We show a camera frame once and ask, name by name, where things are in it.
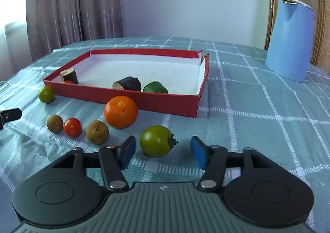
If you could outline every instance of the orange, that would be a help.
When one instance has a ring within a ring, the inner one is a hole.
[[[138,116],[136,103],[127,96],[112,98],[104,107],[104,117],[114,128],[122,129],[131,126]]]

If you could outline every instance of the tablecloth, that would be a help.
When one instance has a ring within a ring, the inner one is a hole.
[[[19,121],[0,131],[0,232],[10,232],[19,221],[11,205],[12,191],[24,179],[74,147],[95,152],[85,134],[69,139],[52,134],[46,120],[58,114],[63,120],[76,117],[83,127],[93,119],[104,120],[103,104],[57,97],[45,105],[38,99],[42,80],[90,49],[170,48],[205,50],[210,53],[210,72],[197,118],[140,111],[136,122],[123,130],[109,127],[105,144],[121,144],[129,135],[137,139],[143,129],[163,125],[179,141],[164,158],[149,159],[139,145],[124,176],[133,181],[197,182],[203,174],[190,152],[197,135],[207,145],[219,144],[232,152],[252,147],[313,190],[315,204],[307,224],[319,233],[330,232],[330,77],[310,65],[303,83],[284,79],[265,66],[266,50],[244,45],[177,37],[139,37],[77,42],[19,71],[0,92],[0,108],[21,108]],[[88,176],[102,184],[99,169]],[[226,172],[225,182],[239,176]]]

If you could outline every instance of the electric kettle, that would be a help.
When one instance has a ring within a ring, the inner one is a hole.
[[[314,10],[298,0],[279,0],[266,66],[278,75],[303,82],[313,47]]]

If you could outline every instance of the patterned curtain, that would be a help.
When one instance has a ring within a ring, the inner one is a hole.
[[[120,0],[26,0],[32,61],[77,41],[123,37]]]

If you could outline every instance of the red box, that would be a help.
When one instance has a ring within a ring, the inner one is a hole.
[[[62,83],[60,72],[75,68],[79,84]],[[209,73],[208,53],[176,49],[91,50],[44,79],[59,96],[106,104],[116,96],[131,97],[141,110],[196,117]],[[169,94],[112,89],[124,77],[138,77],[143,87],[162,83]]]

